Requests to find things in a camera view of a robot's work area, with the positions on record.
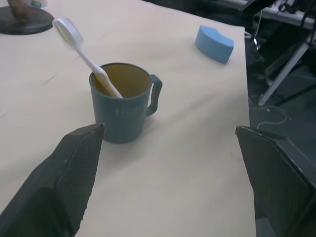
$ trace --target metal stand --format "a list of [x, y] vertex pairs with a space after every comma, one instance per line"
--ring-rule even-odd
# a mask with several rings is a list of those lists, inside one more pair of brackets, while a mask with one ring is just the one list
[[273, 92], [277, 89], [277, 87], [282, 83], [287, 74], [292, 70], [292, 68], [296, 65], [296, 63], [301, 59], [306, 50], [309, 48], [309, 45], [306, 42], [310, 42], [312, 35], [309, 34], [305, 41], [299, 46], [299, 48], [295, 51], [291, 59], [287, 62], [281, 72], [278, 74], [276, 79], [269, 86], [267, 91], [260, 97], [258, 105], [263, 106], [266, 101], [270, 98]]
[[287, 51], [285, 51], [278, 59], [276, 59], [263, 71], [264, 74], [269, 77], [275, 70], [279, 69], [282, 65], [285, 65], [285, 63], [293, 56], [296, 48], [297, 45], [293, 45], [288, 48]]

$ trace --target toothbrush handle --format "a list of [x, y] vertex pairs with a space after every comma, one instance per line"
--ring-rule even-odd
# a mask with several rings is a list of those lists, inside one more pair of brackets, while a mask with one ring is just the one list
[[112, 85], [107, 73], [104, 70], [102, 70], [98, 65], [96, 65], [93, 61], [91, 61], [91, 59], [88, 58], [85, 53], [83, 53], [81, 48], [75, 47], [74, 49], [79, 54], [79, 56], [84, 60], [84, 62], [93, 70], [96, 79], [105, 87], [109, 94], [112, 97], [123, 98], [119, 91]]
[[94, 69], [95, 73], [97, 72], [97, 68], [99, 67], [96, 65], [90, 58], [86, 56], [86, 54], [81, 50], [79, 47], [75, 47], [75, 51], [79, 54], [79, 56], [84, 60], [84, 62], [89, 66], [89, 68]]

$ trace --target table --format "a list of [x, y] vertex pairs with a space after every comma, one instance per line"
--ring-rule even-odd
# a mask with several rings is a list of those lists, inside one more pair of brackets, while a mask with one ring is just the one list
[[[78, 237], [255, 236], [253, 191], [235, 127], [248, 125], [243, 28], [138, 0], [55, 0], [98, 64], [128, 62], [163, 81], [141, 136], [103, 142]], [[200, 24], [231, 37], [227, 65], [194, 45]], [[90, 69], [54, 29], [0, 35], [0, 210], [61, 138], [94, 123]]]

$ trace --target dark round base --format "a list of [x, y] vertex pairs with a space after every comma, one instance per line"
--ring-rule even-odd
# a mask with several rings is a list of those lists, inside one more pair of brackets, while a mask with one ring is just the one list
[[15, 17], [9, 6], [0, 7], [0, 33], [7, 35], [32, 35], [53, 27], [54, 17], [40, 8], [26, 6], [24, 17]]

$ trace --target white toothbrush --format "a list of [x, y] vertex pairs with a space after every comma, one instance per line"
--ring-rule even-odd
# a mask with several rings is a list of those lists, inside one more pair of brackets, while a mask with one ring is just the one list
[[111, 83], [107, 73], [97, 64], [92, 62], [91, 59], [88, 58], [81, 50], [80, 46], [82, 45], [83, 37], [74, 24], [67, 17], [60, 17], [53, 20], [53, 26], [63, 38], [67, 48], [74, 49], [79, 54], [79, 56], [91, 68], [96, 79], [105, 87], [110, 95], [112, 97], [123, 98]]

